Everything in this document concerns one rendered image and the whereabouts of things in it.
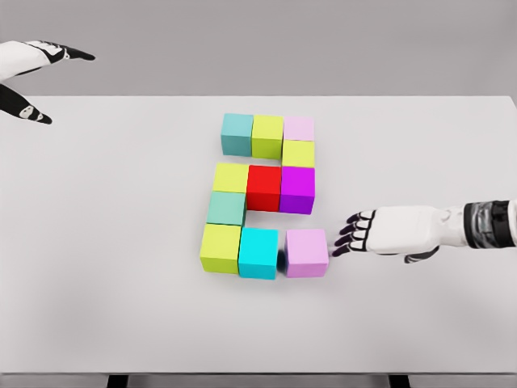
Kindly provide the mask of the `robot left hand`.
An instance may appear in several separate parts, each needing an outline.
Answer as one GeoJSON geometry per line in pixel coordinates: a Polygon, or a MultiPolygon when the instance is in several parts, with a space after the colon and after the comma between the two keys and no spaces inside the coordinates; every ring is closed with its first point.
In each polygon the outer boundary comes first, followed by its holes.
{"type": "Polygon", "coordinates": [[[94,61],[93,54],[78,48],[45,40],[10,40],[0,44],[0,111],[20,120],[51,124],[45,115],[17,91],[4,82],[10,78],[29,74],[61,61],[80,59],[94,61]]]}

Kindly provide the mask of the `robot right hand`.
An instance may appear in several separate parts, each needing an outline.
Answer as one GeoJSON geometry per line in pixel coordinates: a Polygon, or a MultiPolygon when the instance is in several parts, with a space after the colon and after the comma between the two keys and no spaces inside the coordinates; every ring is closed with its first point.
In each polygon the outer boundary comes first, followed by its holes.
{"type": "Polygon", "coordinates": [[[402,255],[407,264],[431,258],[441,245],[444,210],[425,205],[383,206],[351,215],[338,232],[331,255],[402,255]]]}

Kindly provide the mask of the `purple cube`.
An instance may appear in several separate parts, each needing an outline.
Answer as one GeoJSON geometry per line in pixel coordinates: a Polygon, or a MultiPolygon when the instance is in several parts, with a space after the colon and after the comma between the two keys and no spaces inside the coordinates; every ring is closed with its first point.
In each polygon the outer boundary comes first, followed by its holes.
{"type": "Polygon", "coordinates": [[[280,212],[310,215],[315,199],[315,169],[281,167],[280,212]]]}

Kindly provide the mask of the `yellow-green cube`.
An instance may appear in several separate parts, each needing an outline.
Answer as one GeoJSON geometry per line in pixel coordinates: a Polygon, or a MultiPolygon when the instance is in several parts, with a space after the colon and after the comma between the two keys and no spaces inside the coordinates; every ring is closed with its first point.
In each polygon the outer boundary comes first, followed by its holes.
{"type": "Polygon", "coordinates": [[[284,138],[282,116],[254,115],[251,135],[253,158],[280,160],[284,138]]]}
{"type": "Polygon", "coordinates": [[[246,193],[249,165],[219,162],[216,165],[212,190],[215,192],[246,193]]]}
{"type": "Polygon", "coordinates": [[[313,141],[284,140],[282,149],[283,167],[315,167],[315,145],[313,141]]]}
{"type": "Polygon", "coordinates": [[[238,274],[240,226],[206,224],[200,248],[200,261],[206,272],[238,274]]]}

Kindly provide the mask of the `red cube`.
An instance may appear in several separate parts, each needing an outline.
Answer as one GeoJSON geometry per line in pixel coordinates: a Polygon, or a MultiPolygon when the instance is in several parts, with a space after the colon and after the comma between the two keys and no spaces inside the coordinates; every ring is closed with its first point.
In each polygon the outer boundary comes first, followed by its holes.
{"type": "Polygon", "coordinates": [[[246,207],[252,211],[280,210],[281,167],[250,165],[246,186],[246,207]]]}

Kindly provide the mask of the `pale pink cube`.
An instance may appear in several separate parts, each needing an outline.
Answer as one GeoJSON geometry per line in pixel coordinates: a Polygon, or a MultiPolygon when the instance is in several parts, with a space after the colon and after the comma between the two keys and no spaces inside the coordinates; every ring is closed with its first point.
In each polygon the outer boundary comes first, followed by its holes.
{"type": "Polygon", "coordinates": [[[314,141],[314,118],[309,116],[285,116],[284,139],[291,141],[314,141]]]}

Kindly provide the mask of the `cyan cube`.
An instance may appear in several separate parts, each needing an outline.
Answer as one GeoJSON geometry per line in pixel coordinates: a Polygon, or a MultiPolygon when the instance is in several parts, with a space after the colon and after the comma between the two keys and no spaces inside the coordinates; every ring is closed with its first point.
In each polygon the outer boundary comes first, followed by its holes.
{"type": "Polygon", "coordinates": [[[279,231],[244,227],[238,255],[243,278],[274,280],[277,272],[279,231]]]}

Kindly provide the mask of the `mint green cube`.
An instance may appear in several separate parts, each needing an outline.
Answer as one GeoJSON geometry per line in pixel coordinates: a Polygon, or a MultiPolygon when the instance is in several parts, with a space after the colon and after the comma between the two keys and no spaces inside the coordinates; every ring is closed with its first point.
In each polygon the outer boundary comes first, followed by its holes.
{"type": "Polygon", "coordinates": [[[244,226],[246,219],[246,194],[213,191],[210,196],[208,224],[244,226]]]}

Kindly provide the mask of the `teal cube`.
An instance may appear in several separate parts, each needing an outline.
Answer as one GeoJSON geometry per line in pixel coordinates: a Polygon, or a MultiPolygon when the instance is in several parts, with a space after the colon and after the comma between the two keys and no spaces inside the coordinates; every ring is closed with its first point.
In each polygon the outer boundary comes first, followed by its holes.
{"type": "Polygon", "coordinates": [[[251,157],[251,135],[254,117],[247,114],[225,113],[221,126],[223,155],[251,157]]]}

